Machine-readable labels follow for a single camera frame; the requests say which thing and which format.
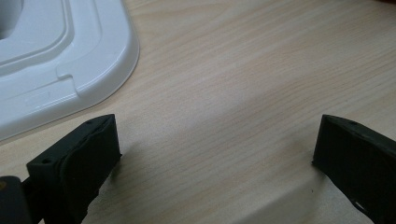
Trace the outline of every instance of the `wooden table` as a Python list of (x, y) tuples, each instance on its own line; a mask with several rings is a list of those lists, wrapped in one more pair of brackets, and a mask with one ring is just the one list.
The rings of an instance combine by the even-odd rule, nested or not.
[(99, 105), (0, 142), (0, 175), (114, 113), (84, 223), (371, 223), (310, 162), (322, 114), (396, 139), (396, 5), (127, 0), (139, 63)]

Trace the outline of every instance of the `white plastic tray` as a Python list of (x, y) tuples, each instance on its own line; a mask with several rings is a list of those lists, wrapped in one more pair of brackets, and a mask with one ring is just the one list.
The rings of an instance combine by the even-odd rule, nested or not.
[(137, 63), (121, 0), (2, 0), (0, 14), (0, 140), (98, 104)]

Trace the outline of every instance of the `black plastic object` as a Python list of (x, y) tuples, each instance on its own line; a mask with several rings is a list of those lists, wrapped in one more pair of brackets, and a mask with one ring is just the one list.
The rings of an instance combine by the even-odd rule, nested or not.
[[(22, 186), (31, 222), (81, 223), (120, 156), (115, 117), (106, 115), (81, 124), (28, 162), (30, 177)], [(2, 222), (2, 209), (0, 215), (0, 223), (25, 223)]]
[(375, 224), (396, 223), (396, 142), (324, 115), (313, 164)]
[(32, 224), (29, 209), (16, 176), (0, 177), (0, 223)]

